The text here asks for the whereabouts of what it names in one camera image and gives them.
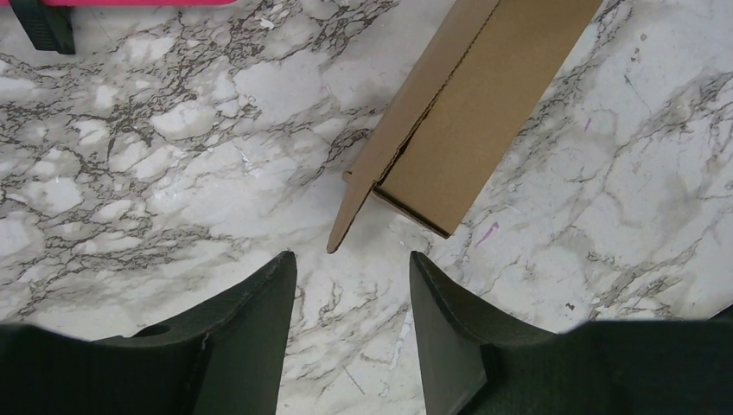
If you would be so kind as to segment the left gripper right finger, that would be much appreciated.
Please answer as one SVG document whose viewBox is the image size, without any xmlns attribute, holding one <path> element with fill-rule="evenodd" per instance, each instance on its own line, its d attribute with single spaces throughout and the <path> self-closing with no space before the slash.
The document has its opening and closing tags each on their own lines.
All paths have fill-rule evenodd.
<svg viewBox="0 0 733 415">
<path fill-rule="evenodd" d="M 729 414 L 732 311 L 708 320 L 591 321 L 554 334 L 410 256 L 429 414 Z"/>
</svg>

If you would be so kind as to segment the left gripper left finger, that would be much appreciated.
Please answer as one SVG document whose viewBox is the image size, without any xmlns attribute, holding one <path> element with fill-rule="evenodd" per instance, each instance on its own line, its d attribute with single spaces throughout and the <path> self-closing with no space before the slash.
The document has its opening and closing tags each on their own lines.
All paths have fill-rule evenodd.
<svg viewBox="0 0 733 415">
<path fill-rule="evenodd" d="M 4 414 L 272 414 L 289 337 L 296 255 L 130 337 L 84 341 L 1 327 Z"/>
</svg>

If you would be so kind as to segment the brown cardboard box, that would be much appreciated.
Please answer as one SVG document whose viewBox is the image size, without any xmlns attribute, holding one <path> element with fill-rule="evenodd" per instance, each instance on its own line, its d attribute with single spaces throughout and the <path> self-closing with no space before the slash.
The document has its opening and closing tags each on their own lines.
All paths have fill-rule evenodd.
<svg viewBox="0 0 733 415">
<path fill-rule="evenodd" d="M 328 252 L 369 195 L 451 236 L 600 7 L 456 2 L 349 170 Z"/>
</svg>

